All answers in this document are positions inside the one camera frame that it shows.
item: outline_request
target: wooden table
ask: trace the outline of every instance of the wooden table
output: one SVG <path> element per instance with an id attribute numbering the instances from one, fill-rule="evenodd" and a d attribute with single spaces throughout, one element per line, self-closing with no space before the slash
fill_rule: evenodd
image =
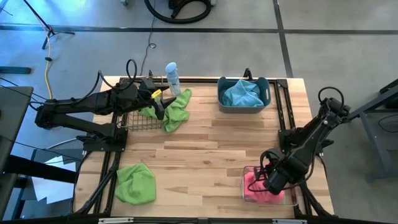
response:
<path id="1" fill-rule="evenodd" d="M 120 77 L 106 77 L 115 84 Z M 296 126 L 304 126 L 312 116 L 304 80 L 288 79 Z M 224 114 L 218 110 L 216 83 L 182 83 L 192 97 L 186 108 L 190 119 L 176 132 L 162 129 L 130 131 L 120 168 L 143 162 L 155 174 L 156 201 L 132 206 L 114 198 L 114 217 L 223 217 L 293 218 L 289 206 L 246 203 L 241 198 L 244 166 L 258 166 L 260 154 L 278 146 L 280 129 L 275 93 L 272 103 L 258 114 Z M 102 84 L 101 91 L 109 87 Z M 167 90 L 164 97 L 170 97 Z M 285 99 L 281 94 L 284 110 Z M 96 123 L 111 122 L 109 116 L 94 116 Z M 92 153 L 84 162 L 76 187 L 75 210 L 93 193 L 100 179 L 103 152 Z M 316 160 L 308 187 L 324 208 L 333 213 L 325 172 Z M 300 191 L 296 188 L 298 200 Z M 108 189 L 104 190 L 101 211 Z"/>

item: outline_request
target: floor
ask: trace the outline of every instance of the floor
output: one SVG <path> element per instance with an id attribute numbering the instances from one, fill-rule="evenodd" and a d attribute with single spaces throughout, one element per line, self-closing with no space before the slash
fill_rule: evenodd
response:
<path id="1" fill-rule="evenodd" d="M 49 76 L 56 98 L 84 95 L 98 70 L 105 75 L 124 75 L 127 59 L 142 63 L 153 18 L 143 1 L 130 0 L 127 7 L 118 0 L 30 3 L 55 28 L 84 31 L 52 38 L 54 62 Z M 22 0 L 2 0 L 0 6 L 13 15 L 0 12 L 0 64 L 33 68 L 30 75 L 0 77 L 33 86 L 35 93 L 47 97 L 47 50 L 40 49 L 44 33 L 38 32 L 38 22 Z M 157 0 L 156 8 L 170 14 L 166 0 Z M 202 10 L 200 3 L 193 2 L 180 16 Z M 338 87 L 346 104 L 355 109 L 397 78 L 397 10 L 395 0 L 217 0 L 210 15 L 195 24 L 156 21 L 158 30 L 151 42 L 157 47 L 149 49 L 143 74 L 151 69 L 163 75 L 171 61 L 177 62 L 180 75 L 189 76 L 240 77 L 249 67 L 257 77 L 304 78 L 313 114 L 318 111 L 318 90 L 324 86 Z M 115 28 L 101 32 L 104 27 Z M 189 32 L 182 30 L 187 28 L 191 28 Z M 79 116 L 92 118 L 91 114 Z M 34 111 L 28 110 L 18 141 L 49 147 L 80 134 L 68 129 L 40 129 L 34 117 Z M 360 121 L 338 127 L 330 139 L 335 144 L 325 149 L 325 163 L 335 213 L 344 218 L 396 222 L 398 180 L 365 181 L 364 176 L 377 172 L 379 164 Z M 15 145 L 13 154 L 31 158 L 32 151 Z M 15 190 L 9 208 L 17 196 Z M 43 201 L 32 202 L 22 214 L 29 218 L 69 212 L 68 201 L 44 205 Z M 33 212 L 37 207 L 43 209 Z"/>

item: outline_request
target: vacuum hose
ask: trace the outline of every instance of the vacuum hose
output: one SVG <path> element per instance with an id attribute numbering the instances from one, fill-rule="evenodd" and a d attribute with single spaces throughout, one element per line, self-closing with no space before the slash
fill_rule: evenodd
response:
<path id="1" fill-rule="evenodd" d="M 193 1 L 200 1 L 206 5 L 206 10 L 200 14 L 199 16 L 195 16 L 189 19 L 176 19 L 175 17 L 179 14 L 180 10 L 188 3 Z M 173 14 L 171 18 L 165 17 L 159 14 L 150 4 L 149 0 L 144 0 L 145 5 L 147 6 L 150 13 L 152 13 L 156 18 L 160 19 L 161 21 L 170 23 L 170 24 L 190 24 L 193 22 L 198 22 L 204 19 L 211 11 L 211 2 L 210 0 L 182 0 L 177 7 L 173 10 Z"/>

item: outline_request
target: blue cloth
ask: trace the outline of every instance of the blue cloth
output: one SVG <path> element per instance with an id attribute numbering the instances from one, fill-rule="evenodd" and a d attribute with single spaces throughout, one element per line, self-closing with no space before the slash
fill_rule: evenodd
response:
<path id="1" fill-rule="evenodd" d="M 224 106 L 264 106 L 259 98 L 260 88 L 255 83 L 239 80 L 221 97 Z"/>

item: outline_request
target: green cloth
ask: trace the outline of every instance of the green cloth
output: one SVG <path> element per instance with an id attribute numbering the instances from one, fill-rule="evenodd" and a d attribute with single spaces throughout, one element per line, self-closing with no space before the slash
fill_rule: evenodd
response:
<path id="1" fill-rule="evenodd" d="M 169 105 L 164 113 L 163 129 L 167 133 L 171 133 L 181 125 L 182 121 L 188 121 L 189 112 L 185 111 L 185 107 L 188 105 L 189 99 L 191 98 L 192 91 L 186 89 L 183 93 L 178 95 L 177 99 Z M 140 110 L 139 114 L 157 119 L 155 115 L 155 109 L 144 108 Z"/>
<path id="2" fill-rule="evenodd" d="M 143 164 L 119 169 L 115 195 L 122 202 L 142 205 L 156 199 L 155 175 Z"/>

